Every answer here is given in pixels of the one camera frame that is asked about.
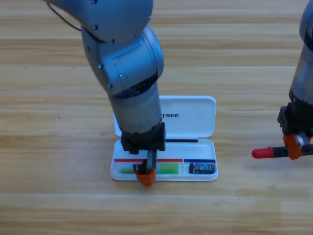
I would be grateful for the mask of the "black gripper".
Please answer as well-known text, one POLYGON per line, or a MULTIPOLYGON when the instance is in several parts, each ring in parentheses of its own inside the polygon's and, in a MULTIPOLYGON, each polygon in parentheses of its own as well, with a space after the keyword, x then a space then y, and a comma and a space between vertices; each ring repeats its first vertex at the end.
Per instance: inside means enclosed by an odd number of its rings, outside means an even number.
POLYGON ((282 106, 277 118, 291 160, 313 154, 313 106, 295 101, 282 106))
POLYGON ((160 122, 145 133, 122 132, 121 143, 123 149, 130 154, 139 154, 140 150, 147 150, 147 158, 142 164, 134 164, 136 178, 145 187, 152 186, 156 181, 157 151, 165 151, 166 131, 165 123, 160 122))

